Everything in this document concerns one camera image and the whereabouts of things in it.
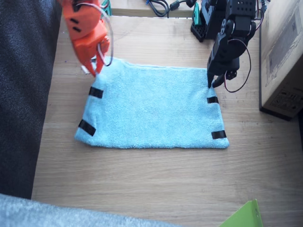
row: black tape strip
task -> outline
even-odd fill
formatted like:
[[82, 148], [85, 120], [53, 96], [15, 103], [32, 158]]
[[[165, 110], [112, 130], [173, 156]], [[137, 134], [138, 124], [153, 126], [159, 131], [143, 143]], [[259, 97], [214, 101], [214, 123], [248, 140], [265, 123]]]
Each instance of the black tape strip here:
[[214, 96], [214, 97], [207, 98], [207, 102], [208, 103], [219, 103], [218, 97]]
[[213, 136], [214, 140], [226, 138], [226, 134], [225, 134], [224, 130], [222, 130], [222, 131], [213, 131], [212, 136]]
[[103, 96], [103, 91], [100, 90], [100, 89], [96, 89], [96, 88], [94, 88], [94, 87], [90, 87], [89, 95], [90, 95], [90, 96], [97, 97], [97, 98], [102, 98], [102, 96]]
[[93, 136], [96, 132], [96, 129], [88, 124], [85, 120], [81, 120], [79, 128], [83, 129], [85, 132], [87, 132], [89, 135]]

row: light blue towel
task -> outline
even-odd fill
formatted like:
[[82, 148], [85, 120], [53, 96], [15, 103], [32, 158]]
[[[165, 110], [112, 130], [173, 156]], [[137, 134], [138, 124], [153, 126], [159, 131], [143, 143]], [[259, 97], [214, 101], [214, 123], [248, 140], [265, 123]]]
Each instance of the light blue towel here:
[[160, 221], [56, 207], [0, 194], [1, 227], [178, 227]]
[[75, 139], [109, 148], [226, 148], [206, 69], [114, 59], [96, 76]]

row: green folder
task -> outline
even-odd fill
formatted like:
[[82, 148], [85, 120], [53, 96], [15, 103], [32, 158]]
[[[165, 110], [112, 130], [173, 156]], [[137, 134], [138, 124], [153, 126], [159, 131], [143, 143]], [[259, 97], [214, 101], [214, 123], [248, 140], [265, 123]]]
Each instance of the green folder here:
[[263, 227], [257, 200], [248, 201], [220, 227]]

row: gray fabric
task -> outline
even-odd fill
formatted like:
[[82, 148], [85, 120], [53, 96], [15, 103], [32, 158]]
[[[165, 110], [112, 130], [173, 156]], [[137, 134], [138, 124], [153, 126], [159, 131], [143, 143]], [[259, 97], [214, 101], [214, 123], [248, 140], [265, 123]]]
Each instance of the gray fabric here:
[[60, 18], [56, 0], [0, 0], [0, 193], [31, 198]]
[[0, 194], [1, 227], [177, 227], [164, 222], [56, 207]]

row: gray carpet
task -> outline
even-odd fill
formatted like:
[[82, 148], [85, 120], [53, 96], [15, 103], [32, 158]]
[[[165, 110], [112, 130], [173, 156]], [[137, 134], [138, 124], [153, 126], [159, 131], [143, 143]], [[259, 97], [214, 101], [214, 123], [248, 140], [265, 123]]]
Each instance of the gray carpet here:
[[0, 193], [31, 198], [60, 18], [56, 0], [0, 0]]

